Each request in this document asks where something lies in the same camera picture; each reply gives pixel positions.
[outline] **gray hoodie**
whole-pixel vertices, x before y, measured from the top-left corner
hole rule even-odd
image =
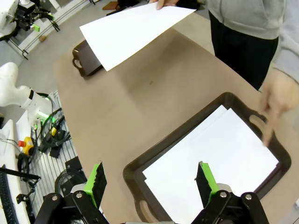
[[[262,39],[280,37],[278,70],[299,83],[299,0],[208,0],[226,27]]]

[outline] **screw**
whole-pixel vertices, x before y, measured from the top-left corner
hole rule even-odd
[[[77,193],[77,194],[76,194],[76,197],[77,197],[77,198],[81,198],[81,197],[82,197],[82,194],[81,194],[81,193]]]
[[[56,201],[58,199],[58,197],[56,196],[56,195],[54,195],[53,197],[52,197],[52,200],[53,201]]]
[[[247,200],[251,200],[251,199],[252,199],[251,195],[246,195],[245,198],[246,198]]]
[[[220,193],[220,197],[226,197],[227,195],[226,195],[226,193],[225,192],[221,192]]]

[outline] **floor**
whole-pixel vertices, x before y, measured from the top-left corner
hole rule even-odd
[[[36,92],[50,93],[54,92],[56,84],[53,77],[53,64],[54,62],[67,50],[76,46],[81,40],[83,40],[83,35],[80,32],[79,26],[84,25],[88,22],[96,20],[98,18],[106,16],[109,10],[103,11],[102,8],[110,0],[101,0],[96,3],[96,5],[89,4],[83,10],[72,16],[65,23],[60,24],[61,31],[53,31],[47,37],[47,39],[40,43],[30,54],[28,55],[29,60],[23,60],[19,66],[19,76],[17,79],[16,86],[26,85],[34,89]],[[208,10],[206,6],[201,6],[201,10],[196,12],[201,16],[209,19]],[[192,33],[192,29],[197,27],[188,27],[190,31],[189,38],[196,38]],[[212,52],[213,47],[209,46],[208,51]],[[13,119],[17,121],[22,115],[23,110],[15,105],[10,105],[0,108],[0,113],[5,116],[5,121],[8,119]],[[290,122],[294,129],[299,132],[299,108],[285,115],[285,118]],[[290,214],[281,223],[292,224],[297,223],[295,220],[299,217],[299,210],[295,207],[290,211]]]

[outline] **person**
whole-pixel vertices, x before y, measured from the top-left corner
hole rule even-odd
[[[150,0],[188,7],[195,0]],[[268,145],[278,119],[299,102],[299,0],[207,0],[215,56],[256,90],[263,84],[260,112],[267,117]],[[276,65],[267,75],[278,46]]]

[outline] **keyboard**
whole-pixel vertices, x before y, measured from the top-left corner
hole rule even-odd
[[[2,202],[2,207],[7,224],[19,224],[14,210],[14,204],[10,196],[7,174],[4,172],[0,172],[0,199]]]

